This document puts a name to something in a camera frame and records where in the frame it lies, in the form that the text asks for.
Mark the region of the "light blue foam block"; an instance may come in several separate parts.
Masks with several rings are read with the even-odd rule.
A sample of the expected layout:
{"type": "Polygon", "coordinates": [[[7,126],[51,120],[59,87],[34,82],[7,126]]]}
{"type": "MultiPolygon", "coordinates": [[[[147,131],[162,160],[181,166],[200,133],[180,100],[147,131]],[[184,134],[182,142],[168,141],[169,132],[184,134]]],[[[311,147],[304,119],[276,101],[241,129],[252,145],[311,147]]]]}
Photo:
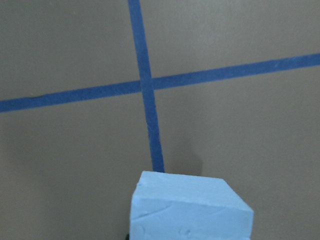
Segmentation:
{"type": "Polygon", "coordinates": [[[254,211],[221,178],[143,171],[129,219],[131,240],[249,240],[254,211]]]}

